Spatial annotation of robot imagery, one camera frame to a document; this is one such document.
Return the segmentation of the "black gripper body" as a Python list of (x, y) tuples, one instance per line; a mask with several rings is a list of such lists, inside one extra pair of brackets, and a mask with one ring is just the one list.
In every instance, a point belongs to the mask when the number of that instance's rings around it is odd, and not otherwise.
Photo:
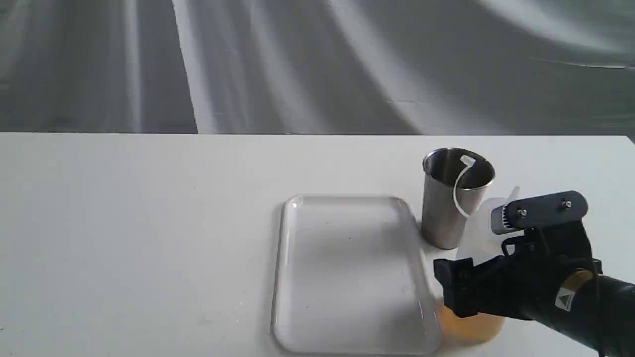
[(582, 222), (528, 229), (502, 270), (506, 318), (537, 322), (590, 322), (601, 309), (601, 262)]

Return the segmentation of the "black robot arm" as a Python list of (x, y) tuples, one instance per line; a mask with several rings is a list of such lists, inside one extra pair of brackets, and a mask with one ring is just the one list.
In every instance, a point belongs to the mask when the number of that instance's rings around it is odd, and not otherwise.
[(576, 191), (511, 201), (492, 210), (489, 231), (511, 234), (501, 253), (433, 262), (443, 303), (458, 318), (478, 313), (536, 321), (600, 356), (634, 355), (634, 285), (603, 273)]

